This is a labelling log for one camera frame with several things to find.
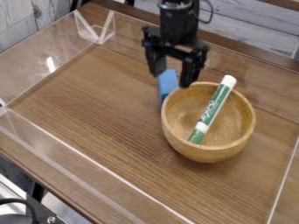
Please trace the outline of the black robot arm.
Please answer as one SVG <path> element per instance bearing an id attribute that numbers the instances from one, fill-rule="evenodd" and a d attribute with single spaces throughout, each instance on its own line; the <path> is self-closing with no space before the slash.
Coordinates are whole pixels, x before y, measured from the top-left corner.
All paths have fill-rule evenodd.
<path id="1" fill-rule="evenodd" d="M 166 57 L 181 62 L 180 88 L 198 78 L 209 47 L 197 40 L 200 0 L 158 0 L 160 24 L 141 28 L 141 46 L 149 73 L 158 77 L 166 69 Z"/>

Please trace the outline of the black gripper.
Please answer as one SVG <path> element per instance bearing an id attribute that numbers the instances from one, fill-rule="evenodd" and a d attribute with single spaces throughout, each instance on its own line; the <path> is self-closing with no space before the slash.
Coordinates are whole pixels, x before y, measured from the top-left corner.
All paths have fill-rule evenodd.
<path id="1" fill-rule="evenodd" d="M 186 88 L 198 78 L 206 58 L 208 47 L 196 40 L 200 19 L 198 1 L 158 1 L 158 26 L 144 26 L 142 47 L 153 77 L 166 68 L 165 57 L 181 61 L 180 88 Z"/>

